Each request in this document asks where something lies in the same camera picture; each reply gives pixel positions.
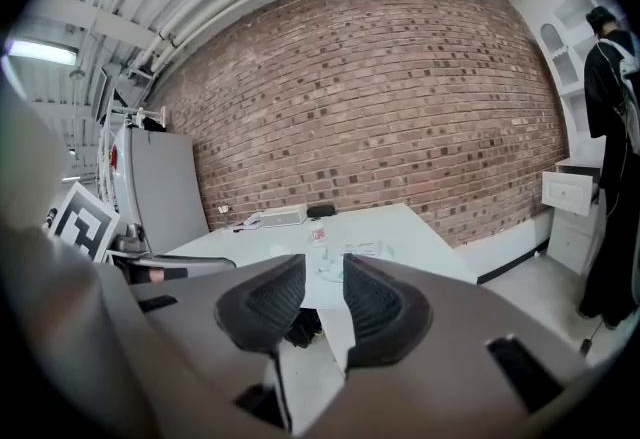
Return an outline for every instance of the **open drawer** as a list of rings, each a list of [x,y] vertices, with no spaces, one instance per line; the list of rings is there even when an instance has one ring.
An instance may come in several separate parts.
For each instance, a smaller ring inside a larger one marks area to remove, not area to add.
[[[545,171],[542,173],[542,202],[587,217],[594,187],[592,176]]]

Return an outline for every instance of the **drawer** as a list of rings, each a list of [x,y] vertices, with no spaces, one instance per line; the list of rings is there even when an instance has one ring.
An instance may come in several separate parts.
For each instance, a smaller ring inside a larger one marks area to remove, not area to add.
[[[577,213],[557,209],[553,212],[553,223],[562,223],[566,227],[582,233],[586,236],[593,236],[598,220],[598,205],[592,204],[589,208],[589,215],[583,217]]]
[[[591,176],[545,171],[542,173],[542,202],[587,217],[592,186]]]
[[[547,255],[582,275],[591,248],[591,238],[563,225],[554,224]]]

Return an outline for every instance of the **black pants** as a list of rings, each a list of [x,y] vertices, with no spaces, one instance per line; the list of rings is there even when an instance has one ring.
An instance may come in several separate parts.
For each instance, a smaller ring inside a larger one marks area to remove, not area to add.
[[[631,277],[640,218],[640,157],[631,151],[627,154],[619,193],[617,190],[605,189],[610,215],[580,303],[582,314],[589,317],[601,314],[613,326],[637,307],[631,293]]]

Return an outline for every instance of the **ceiling light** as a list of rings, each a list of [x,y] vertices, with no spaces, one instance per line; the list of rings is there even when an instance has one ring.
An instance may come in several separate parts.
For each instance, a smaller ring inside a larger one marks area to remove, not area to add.
[[[9,55],[75,66],[78,50],[68,46],[16,39],[11,43]]]

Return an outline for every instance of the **desk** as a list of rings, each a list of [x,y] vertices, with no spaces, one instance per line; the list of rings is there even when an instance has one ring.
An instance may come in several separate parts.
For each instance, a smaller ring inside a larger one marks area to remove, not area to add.
[[[194,240],[170,254],[222,256],[238,269],[285,254],[305,254],[307,279],[302,307],[318,310],[323,330],[338,365],[344,371],[346,353],[354,345],[349,309],[342,297],[342,283],[324,278],[325,250],[336,260],[346,245],[374,244],[381,256],[397,263],[475,284],[477,276],[460,256],[418,215],[404,204],[339,213],[322,219],[325,245],[310,244],[310,221],[293,226],[253,231],[218,230]]]

